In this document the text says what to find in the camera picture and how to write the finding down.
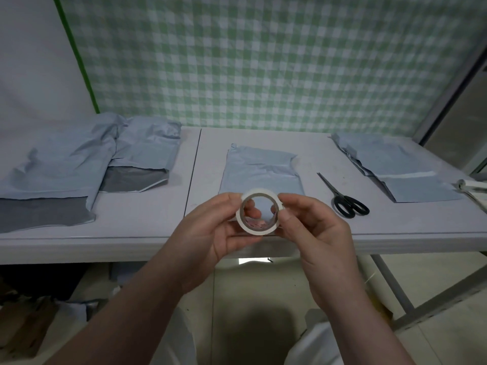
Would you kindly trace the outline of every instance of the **white table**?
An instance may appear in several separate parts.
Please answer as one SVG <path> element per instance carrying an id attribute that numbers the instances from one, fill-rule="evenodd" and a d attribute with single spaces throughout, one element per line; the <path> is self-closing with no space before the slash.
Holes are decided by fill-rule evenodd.
<path id="1" fill-rule="evenodd" d="M 439 177 L 454 183 L 465 174 L 410 139 L 389 138 L 430 164 Z M 331 205 L 332 192 L 321 172 L 344 195 L 371 210 L 348 220 L 357 253 L 409 253 L 487 250 L 487 214 L 466 196 L 445 202 L 394 203 L 370 178 L 363 176 L 328 134 L 203 128 L 186 213 L 216 195 L 231 144 L 297 154 L 293 166 L 307 196 Z M 297 253 L 292 243 L 267 237 L 235 257 L 282 257 Z"/>
<path id="2" fill-rule="evenodd" d="M 2 134 L 0 178 L 24 162 L 28 151 L 51 129 Z M 98 194 L 92 223 L 0 234 L 0 264 L 148 260 L 185 214 L 200 132 L 200 128 L 182 128 L 167 184 L 141 193 Z"/>

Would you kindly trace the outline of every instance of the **green strip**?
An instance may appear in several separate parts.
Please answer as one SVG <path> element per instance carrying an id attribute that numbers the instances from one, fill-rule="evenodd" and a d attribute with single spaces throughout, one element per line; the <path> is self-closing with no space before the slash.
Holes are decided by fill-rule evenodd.
<path id="1" fill-rule="evenodd" d="M 79 70 L 81 71 L 81 75 L 85 81 L 86 88 L 90 94 L 90 98 L 92 99 L 92 104 L 94 107 L 94 111 L 97 114 L 100 114 L 100 109 L 98 108 L 98 104 L 96 103 L 96 98 L 94 97 L 94 92 L 91 87 L 90 80 L 88 78 L 88 74 L 86 73 L 85 66 L 83 65 L 83 60 L 81 55 L 79 54 L 78 48 L 76 47 L 75 38 L 73 37 L 73 33 L 71 32 L 71 28 L 69 28 L 68 20 L 66 19 L 66 15 L 64 14 L 64 10 L 62 9 L 61 1 L 54 0 L 54 4 L 56 5 L 56 9 L 58 9 L 59 18 L 61 19 L 61 23 L 66 31 L 66 35 L 68 36 L 69 43 L 71 48 L 73 49 L 73 53 L 75 54 L 76 61 L 78 62 Z"/>

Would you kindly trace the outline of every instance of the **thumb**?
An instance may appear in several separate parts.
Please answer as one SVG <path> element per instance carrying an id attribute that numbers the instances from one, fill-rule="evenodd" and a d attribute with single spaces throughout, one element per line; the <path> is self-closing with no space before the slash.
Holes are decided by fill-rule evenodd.
<path id="1" fill-rule="evenodd" d="M 279 219 L 280 226 L 289 239 L 294 242 L 300 250 L 310 248 L 311 244 L 316 240 L 313 234 L 311 234 L 301 221 L 289 210 L 283 209 L 279 211 L 277 218 Z"/>

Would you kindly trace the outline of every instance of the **person's right hand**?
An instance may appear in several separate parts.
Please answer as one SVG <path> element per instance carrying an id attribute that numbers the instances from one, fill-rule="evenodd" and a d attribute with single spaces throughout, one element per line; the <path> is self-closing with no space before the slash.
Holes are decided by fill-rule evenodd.
<path id="1" fill-rule="evenodd" d="M 325 311 L 330 305 L 365 294 L 352 233 L 346 221 L 316 198 L 281 193 L 276 234 L 294 242 L 313 298 Z"/>

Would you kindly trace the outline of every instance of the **scissor blade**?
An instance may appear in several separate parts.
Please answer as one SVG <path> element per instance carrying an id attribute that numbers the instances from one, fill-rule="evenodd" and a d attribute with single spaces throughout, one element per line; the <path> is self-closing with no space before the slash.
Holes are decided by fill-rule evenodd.
<path id="1" fill-rule="evenodd" d="M 328 181 L 326 180 L 326 178 L 325 178 L 323 175 L 321 175 L 321 173 L 316 173 L 316 174 L 318 174 L 318 176 L 321 178 L 321 180 L 322 180 L 323 182 L 325 182 L 325 184 L 328 186 L 328 188 L 329 188 L 329 189 L 331 189 L 331 190 L 332 190 L 332 192 L 333 192 L 335 195 L 337 195 L 337 196 L 341 196 L 341 193 L 340 193 L 339 191 L 337 191 L 337 189 L 336 189 L 335 187 L 333 187 L 333 186 L 331 185 L 331 183 L 330 183 L 330 182 L 328 182 Z"/>

